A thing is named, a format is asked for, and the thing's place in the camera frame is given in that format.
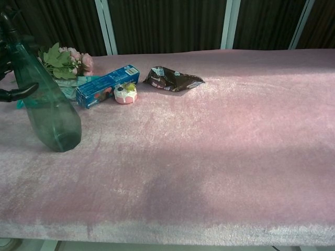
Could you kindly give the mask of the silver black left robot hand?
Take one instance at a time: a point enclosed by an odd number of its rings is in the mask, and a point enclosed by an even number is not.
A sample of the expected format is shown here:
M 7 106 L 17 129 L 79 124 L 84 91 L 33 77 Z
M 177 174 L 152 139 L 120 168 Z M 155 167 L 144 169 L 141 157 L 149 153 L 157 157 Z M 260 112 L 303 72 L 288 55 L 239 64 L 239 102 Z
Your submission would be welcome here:
M 1 40 L 1 80 L 12 70 L 13 67 L 9 60 L 9 51 L 6 48 L 5 41 Z M 12 90 L 1 89 L 1 102 L 12 102 L 24 99 L 33 94 L 38 87 L 38 83 L 30 83 L 24 88 Z

